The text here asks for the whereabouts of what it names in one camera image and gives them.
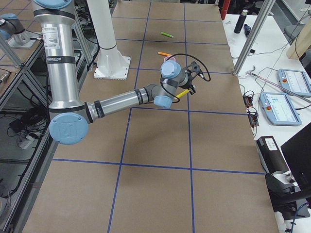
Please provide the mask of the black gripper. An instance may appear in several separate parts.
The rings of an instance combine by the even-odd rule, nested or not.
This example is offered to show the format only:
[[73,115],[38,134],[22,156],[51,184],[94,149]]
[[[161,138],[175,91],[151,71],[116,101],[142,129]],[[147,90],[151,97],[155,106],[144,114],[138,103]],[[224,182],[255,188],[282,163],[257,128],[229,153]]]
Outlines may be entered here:
[[195,94],[195,85],[192,84],[193,79],[194,77],[191,75],[191,73],[188,70],[186,70],[185,77],[183,81],[181,82],[181,88],[189,89],[189,93],[191,95]]

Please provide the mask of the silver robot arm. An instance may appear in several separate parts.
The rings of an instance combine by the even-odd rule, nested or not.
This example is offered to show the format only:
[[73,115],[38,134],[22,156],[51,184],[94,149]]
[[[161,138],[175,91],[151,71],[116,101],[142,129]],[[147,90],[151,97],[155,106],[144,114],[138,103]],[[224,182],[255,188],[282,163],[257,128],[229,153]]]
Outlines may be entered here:
[[153,103],[170,108],[179,101],[178,88],[194,93],[192,80],[200,72],[196,62],[181,67],[173,59],[160,68],[160,83],[122,93],[93,103],[79,98],[72,27],[75,7],[71,0],[34,0],[34,17],[42,28],[46,63],[50,77],[52,102],[49,105],[51,137],[60,144],[72,145],[82,141],[94,120],[128,109]]
[[10,39],[25,31],[18,17],[13,13],[6,13],[0,16],[0,35],[4,40]]

